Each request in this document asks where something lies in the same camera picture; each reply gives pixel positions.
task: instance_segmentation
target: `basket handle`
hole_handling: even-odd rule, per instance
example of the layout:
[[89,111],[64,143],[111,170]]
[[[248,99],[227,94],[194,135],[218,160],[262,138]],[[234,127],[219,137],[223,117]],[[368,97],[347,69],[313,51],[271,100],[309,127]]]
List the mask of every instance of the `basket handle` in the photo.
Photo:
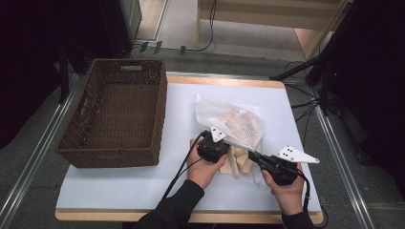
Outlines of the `basket handle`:
[[124,72],[142,72],[143,70],[141,65],[121,65],[120,68]]

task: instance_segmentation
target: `hand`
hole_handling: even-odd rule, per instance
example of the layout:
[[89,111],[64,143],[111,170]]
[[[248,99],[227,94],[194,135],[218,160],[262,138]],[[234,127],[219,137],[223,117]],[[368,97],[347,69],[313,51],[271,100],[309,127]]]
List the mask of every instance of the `hand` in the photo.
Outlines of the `hand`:
[[[297,168],[302,171],[301,163],[297,164]],[[271,194],[276,197],[284,215],[291,216],[303,212],[304,180],[301,177],[296,178],[290,185],[279,186],[274,182],[268,171],[262,170],[262,175],[268,187],[271,188]]]
[[[194,141],[195,141],[194,139],[190,140],[190,146],[193,145]],[[224,166],[227,155],[222,156],[216,164],[213,164],[200,158],[199,154],[197,153],[197,146],[198,144],[196,144],[190,156],[188,157],[187,166],[191,165],[197,160],[200,161],[193,164],[190,168],[187,169],[187,179],[194,181],[200,187],[205,189],[211,182],[215,173],[222,166]]]

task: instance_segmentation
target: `table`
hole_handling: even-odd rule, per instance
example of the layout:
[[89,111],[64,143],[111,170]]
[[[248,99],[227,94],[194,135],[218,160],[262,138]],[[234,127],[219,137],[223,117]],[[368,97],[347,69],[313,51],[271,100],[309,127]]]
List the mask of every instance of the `table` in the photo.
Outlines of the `table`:
[[[189,139],[202,129],[195,118],[196,94],[215,96],[237,105],[260,108],[265,119],[261,147],[275,154],[289,144],[302,149],[285,86],[277,81],[232,79],[231,75],[169,73],[166,118],[157,166],[117,169],[76,169],[71,166],[62,184],[55,215],[60,220],[136,221],[156,207],[189,148]],[[323,220],[308,164],[311,183],[309,214]],[[169,197],[178,190],[185,176]],[[190,222],[281,223],[281,212],[268,187],[251,177],[214,176]]]
[[[213,0],[199,0],[200,21],[209,20]],[[330,31],[339,25],[350,7],[348,0],[219,0],[215,20],[294,28],[306,59],[317,54]]]

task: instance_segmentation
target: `person's left hand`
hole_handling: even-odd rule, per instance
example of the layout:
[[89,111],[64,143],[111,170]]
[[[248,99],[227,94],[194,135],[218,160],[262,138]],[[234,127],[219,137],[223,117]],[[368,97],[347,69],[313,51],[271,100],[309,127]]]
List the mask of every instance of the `person's left hand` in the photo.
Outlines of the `person's left hand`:
[[[190,146],[193,145],[194,141],[195,141],[194,139],[190,140]],[[193,164],[190,168],[187,169],[187,179],[194,181],[200,187],[205,189],[211,182],[215,173],[222,166],[224,166],[227,155],[222,156],[216,164],[213,164],[213,163],[207,162],[206,160],[200,158],[199,154],[197,153],[197,147],[198,147],[198,144],[196,144],[196,146],[194,147],[190,156],[188,157],[187,166],[191,165],[192,163],[196,162],[197,160],[200,160],[200,161]]]

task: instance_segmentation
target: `metal rail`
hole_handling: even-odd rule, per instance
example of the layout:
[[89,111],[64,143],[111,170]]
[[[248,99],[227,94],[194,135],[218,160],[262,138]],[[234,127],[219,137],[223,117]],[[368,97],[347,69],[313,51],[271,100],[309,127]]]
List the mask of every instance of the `metal rail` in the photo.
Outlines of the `metal rail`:
[[18,180],[15,182],[14,186],[11,188],[9,195],[6,198],[5,204],[0,212],[0,229],[9,228],[12,218],[14,217],[18,206],[20,205],[23,197],[27,193],[27,190],[33,180],[33,177],[39,168],[45,154],[48,152],[48,148],[53,141],[53,137],[63,119],[66,112],[68,111],[73,97],[78,93],[78,87],[76,86],[79,81],[79,76],[74,74],[71,80],[72,91],[65,99],[65,102],[59,104],[49,122],[47,128],[45,129],[43,135],[38,141],[32,155],[27,162],[23,172],[21,173]]
[[[312,94],[316,94],[316,91],[314,89],[309,88],[309,90]],[[357,184],[354,180],[352,171],[349,168],[345,156],[343,155],[342,149],[340,148],[340,144],[337,140],[336,135],[334,134],[333,128],[330,125],[328,117],[324,116],[319,106],[316,107],[316,113],[318,115],[322,129],[324,130],[327,141],[330,145],[334,161],[336,162],[337,169],[339,170],[339,174],[342,177],[343,183],[346,187],[346,190],[352,203],[352,207],[357,215],[357,219],[360,223],[361,228],[363,229],[376,228],[373,223],[373,219],[370,215],[369,209],[366,205],[366,202],[364,201],[357,187]]]

